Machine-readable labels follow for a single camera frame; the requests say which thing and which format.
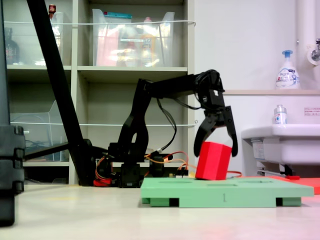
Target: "floor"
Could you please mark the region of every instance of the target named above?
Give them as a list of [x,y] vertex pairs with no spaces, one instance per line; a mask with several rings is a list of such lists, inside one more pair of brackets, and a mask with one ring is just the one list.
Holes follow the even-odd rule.
[[27,185],[0,240],[320,239],[320,195],[277,208],[151,208],[139,196],[139,189]]

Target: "sink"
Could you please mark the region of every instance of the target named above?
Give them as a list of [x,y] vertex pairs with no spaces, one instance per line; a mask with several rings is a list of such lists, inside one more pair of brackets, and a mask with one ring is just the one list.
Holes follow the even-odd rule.
[[281,165],[320,165],[320,124],[273,124],[246,129],[260,162]]

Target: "white bottle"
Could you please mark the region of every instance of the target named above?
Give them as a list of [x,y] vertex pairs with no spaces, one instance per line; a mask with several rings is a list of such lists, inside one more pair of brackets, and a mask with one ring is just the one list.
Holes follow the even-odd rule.
[[285,62],[280,68],[278,77],[275,82],[275,89],[300,89],[300,77],[290,60],[291,50],[285,50],[282,54]]
[[287,124],[287,109],[277,105],[274,109],[274,124]]

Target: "green platform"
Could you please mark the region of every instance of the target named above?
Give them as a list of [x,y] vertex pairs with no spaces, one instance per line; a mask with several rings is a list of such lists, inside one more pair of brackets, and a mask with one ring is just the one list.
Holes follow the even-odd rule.
[[221,181],[194,178],[145,178],[143,204],[181,208],[265,208],[301,206],[301,197],[314,189],[273,178],[232,178]]

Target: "black stand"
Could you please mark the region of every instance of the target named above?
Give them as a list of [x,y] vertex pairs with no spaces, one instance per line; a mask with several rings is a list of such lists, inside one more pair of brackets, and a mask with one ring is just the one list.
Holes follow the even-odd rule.
[[68,149],[79,184],[93,186],[95,158],[101,158],[106,152],[105,149],[93,147],[89,140],[83,139],[45,1],[27,0],[27,3],[68,143],[25,156],[23,128],[10,125],[3,1],[0,0],[0,226],[10,226],[15,221],[14,197],[24,191],[23,160]]

